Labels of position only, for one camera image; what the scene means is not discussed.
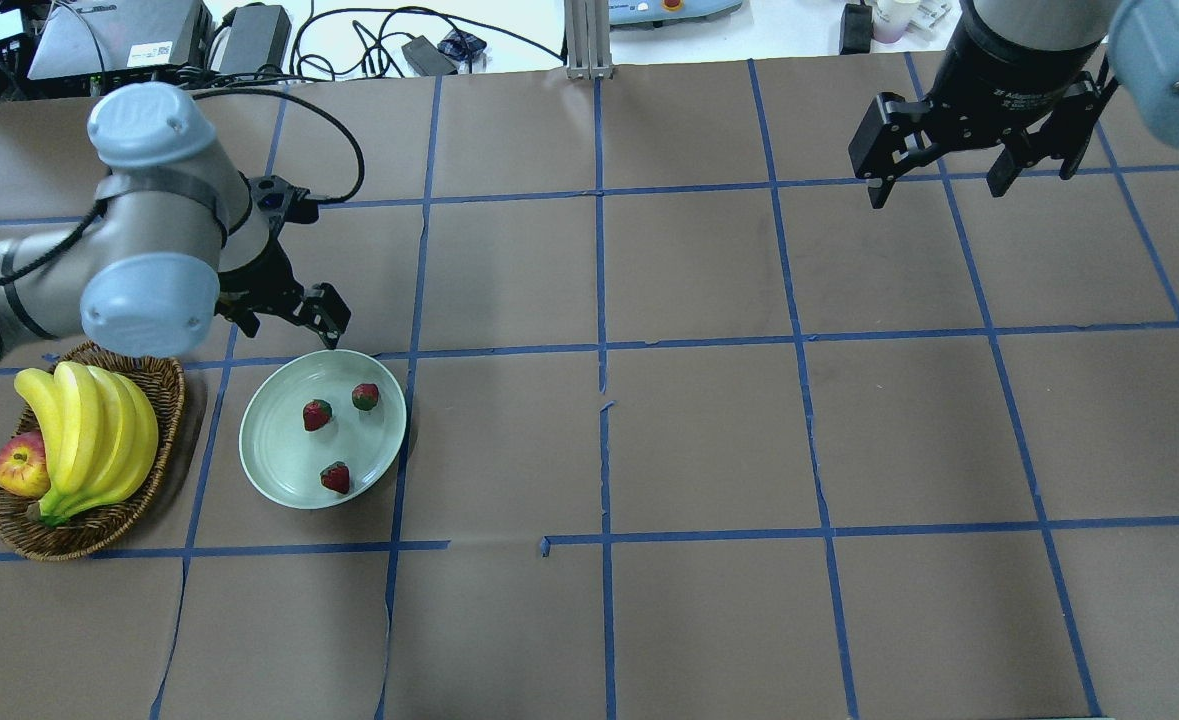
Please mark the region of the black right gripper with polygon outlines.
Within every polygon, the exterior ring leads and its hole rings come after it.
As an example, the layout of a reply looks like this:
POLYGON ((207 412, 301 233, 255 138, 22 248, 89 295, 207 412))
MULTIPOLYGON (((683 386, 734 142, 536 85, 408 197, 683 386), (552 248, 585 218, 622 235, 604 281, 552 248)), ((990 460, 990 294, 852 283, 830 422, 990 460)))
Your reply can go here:
POLYGON ((851 173, 869 204, 883 209, 896 181, 950 152, 1000 147, 988 169, 993 197, 1005 196, 1025 169, 1046 158, 1068 181, 1081 167, 1115 79, 1109 61, 1096 74, 1098 49, 1028 49, 1005 40, 953 40, 921 101, 872 97, 848 145, 851 173))

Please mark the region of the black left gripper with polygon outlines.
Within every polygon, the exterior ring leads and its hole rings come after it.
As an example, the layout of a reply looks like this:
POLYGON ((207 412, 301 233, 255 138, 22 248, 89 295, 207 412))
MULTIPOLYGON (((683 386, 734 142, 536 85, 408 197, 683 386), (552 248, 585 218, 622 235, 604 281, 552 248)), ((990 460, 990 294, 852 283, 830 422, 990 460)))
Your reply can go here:
POLYGON ((327 350, 336 350, 350 324, 351 310, 337 288, 320 283, 304 290, 278 240, 268 242, 250 263, 219 272, 218 279, 215 313, 249 338, 259 332, 257 313, 264 313, 309 329, 327 350))

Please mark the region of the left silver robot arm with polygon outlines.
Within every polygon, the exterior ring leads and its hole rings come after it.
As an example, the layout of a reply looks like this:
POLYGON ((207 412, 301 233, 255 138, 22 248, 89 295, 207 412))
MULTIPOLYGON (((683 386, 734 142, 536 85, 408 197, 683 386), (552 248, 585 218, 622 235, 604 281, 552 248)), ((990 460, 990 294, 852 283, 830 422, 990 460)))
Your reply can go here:
POLYGON ((281 243, 332 196, 233 167, 200 95, 164 82, 110 92, 87 136, 106 174, 68 231, 0 242, 0 365, 18 346, 83 336, 127 357, 174 357, 215 318, 246 337, 263 316, 336 348, 351 310, 302 286, 281 243))

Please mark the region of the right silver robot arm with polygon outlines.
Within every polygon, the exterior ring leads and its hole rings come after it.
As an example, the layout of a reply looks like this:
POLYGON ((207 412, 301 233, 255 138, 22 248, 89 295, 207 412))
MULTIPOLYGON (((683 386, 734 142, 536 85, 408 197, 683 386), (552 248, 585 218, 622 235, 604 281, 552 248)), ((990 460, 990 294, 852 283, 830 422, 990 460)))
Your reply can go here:
POLYGON ((995 197, 1045 159, 1071 179, 1120 88, 1179 150, 1179 1, 963 1, 926 95, 874 97, 849 143, 852 174, 872 209, 951 152, 999 148, 995 197))

